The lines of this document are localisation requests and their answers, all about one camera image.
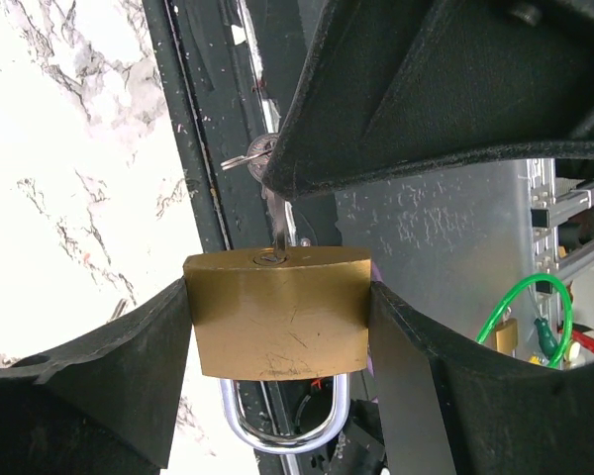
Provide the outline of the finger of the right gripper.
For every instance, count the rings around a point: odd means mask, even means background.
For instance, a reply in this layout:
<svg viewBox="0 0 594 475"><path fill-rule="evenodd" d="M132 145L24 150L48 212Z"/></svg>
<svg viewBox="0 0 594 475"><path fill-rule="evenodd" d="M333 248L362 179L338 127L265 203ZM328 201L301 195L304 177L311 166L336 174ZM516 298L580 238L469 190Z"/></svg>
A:
<svg viewBox="0 0 594 475"><path fill-rule="evenodd" d="M594 160L594 1L329 1L263 182L530 158Z"/></svg>

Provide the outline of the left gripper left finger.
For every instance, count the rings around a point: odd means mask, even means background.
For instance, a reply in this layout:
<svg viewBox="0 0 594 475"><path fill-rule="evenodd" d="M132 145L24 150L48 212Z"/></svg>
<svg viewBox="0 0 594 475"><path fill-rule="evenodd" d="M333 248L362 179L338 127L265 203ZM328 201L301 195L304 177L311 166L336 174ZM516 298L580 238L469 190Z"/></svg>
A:
<svg viewBox="0 0 594 475"><path fill-rule="evenodd" d="M157 474L192 319L172 282L125 316L0 368L0 474Z"/></svg>

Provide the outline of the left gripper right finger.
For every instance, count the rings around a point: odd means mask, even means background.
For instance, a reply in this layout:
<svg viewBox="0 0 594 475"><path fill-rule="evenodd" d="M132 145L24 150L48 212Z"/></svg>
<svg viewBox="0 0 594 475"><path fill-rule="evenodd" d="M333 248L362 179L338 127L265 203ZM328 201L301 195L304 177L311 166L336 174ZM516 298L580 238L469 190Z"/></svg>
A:
<svg viewBox="0 0 594 475"><path fill-rule="evenodd" d="M369 347L393 474L594 474L594 362L493 351L371 287Z"/></svg>

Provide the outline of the brass padlock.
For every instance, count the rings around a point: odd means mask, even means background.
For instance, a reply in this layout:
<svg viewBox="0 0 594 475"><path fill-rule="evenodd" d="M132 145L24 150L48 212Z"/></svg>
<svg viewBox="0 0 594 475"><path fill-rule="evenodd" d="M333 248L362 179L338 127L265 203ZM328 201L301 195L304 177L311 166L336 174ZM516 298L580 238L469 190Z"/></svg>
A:
<svg viewBox="0 0 594 475"><path fill-rule="evenodd" d="M252 448L293 455L314 450L344 427L349 375L367 366L371 258L366 248L298 246L191 255L184 279L203 375L218 379L225 418ZM265 433L246 419L243 381L330 377L333 400L317 427Z"/></svg>

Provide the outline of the silver key set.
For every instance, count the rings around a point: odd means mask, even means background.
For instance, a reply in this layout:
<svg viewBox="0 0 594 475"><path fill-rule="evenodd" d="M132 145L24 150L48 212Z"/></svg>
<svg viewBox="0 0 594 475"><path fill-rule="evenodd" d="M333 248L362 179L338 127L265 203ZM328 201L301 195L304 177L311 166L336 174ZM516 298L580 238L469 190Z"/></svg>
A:
<svg viewBox="0 0 594 475"><path fill-rule="evenodd" d="M114 322L115 320L122 317L125 314L127 307L128 307L128 300L125 298L120 299L118 301L118 303L116 304L111 317L108 319L108 322L109 323Z"/></svg>

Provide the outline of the black mounting base plate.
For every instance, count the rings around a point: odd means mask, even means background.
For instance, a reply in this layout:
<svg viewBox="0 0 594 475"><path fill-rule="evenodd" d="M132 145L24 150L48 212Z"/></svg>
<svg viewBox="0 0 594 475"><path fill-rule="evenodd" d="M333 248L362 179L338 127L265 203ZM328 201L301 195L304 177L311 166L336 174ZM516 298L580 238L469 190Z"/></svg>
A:
<svg viewBox="0 0 594 475"><path fill-rule="evenodd" d="M225 172L220 163L280 129L326 1L142 2L202 249L271 244L260 185L246 166ZM287 208L293 236L342 243L334 195ZM368 376L351 376L350 415L338 437L296 456L256 451L257 473L388 474ZM329 380L239 386L247 421L282 435L322 422L331 393Z"/></svg>

